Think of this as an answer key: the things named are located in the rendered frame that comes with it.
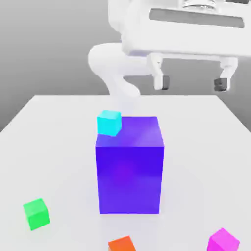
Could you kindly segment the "large purple box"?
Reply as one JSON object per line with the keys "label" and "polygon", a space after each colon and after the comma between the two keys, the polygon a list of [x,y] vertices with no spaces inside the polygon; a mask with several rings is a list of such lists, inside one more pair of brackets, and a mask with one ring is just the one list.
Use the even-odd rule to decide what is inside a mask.
{"label": "large purple box", "polygon": [[95,145],[101,214],[157,214],[164,142],[156,116],[123,117],[115,136]]}

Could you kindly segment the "small cyan cube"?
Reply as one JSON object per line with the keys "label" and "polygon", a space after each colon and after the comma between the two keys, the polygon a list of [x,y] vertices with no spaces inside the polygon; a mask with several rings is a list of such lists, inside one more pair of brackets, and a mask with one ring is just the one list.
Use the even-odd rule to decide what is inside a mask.
{"label": "small cyan cube", "polygon": [[103,110],[97,116],[98,134],[115,137],[122,128],[121,112]]}

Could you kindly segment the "small magenta cube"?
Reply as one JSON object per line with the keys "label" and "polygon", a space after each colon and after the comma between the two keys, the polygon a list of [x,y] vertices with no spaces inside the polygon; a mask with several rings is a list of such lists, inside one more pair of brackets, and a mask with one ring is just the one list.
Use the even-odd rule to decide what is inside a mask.
{"label": "small magenta cube", "polygon": [[240,241],[224,228],[210,236],[207,251],[238,251]]}

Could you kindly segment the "small orange cube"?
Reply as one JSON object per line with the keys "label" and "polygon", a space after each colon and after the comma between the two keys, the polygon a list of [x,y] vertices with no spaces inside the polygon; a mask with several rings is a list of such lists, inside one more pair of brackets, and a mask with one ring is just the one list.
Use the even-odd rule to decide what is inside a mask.
{"label": "small orange cube", "polygon": [[108,242],[108,251],[136,251],[136,248],[130,236],[126,236]]}

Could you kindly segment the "small green cube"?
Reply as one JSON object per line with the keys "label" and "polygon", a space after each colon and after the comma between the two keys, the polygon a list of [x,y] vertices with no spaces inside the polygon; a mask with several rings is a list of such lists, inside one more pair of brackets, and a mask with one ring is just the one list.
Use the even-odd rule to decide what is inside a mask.
{"label": "small green cube", "polygon": [[25,203],[23,209],[31,231],[50,223],[49,211],[42,198]]}

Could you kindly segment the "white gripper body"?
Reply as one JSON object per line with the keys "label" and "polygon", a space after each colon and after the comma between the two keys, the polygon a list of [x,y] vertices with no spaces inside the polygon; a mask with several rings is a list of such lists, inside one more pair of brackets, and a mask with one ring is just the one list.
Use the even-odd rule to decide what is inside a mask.
{"label": "white gripper body", "polygon": [[122,48],[128,55],[150,53],[251,57],[251,1],[248,4],[222,1],[216,17],[242,19],[243,25],[233,27],[188,24],[167,21],[168,16],[195,16],[183,8],[169,8],[170,0],[133,0],[121,35]]}

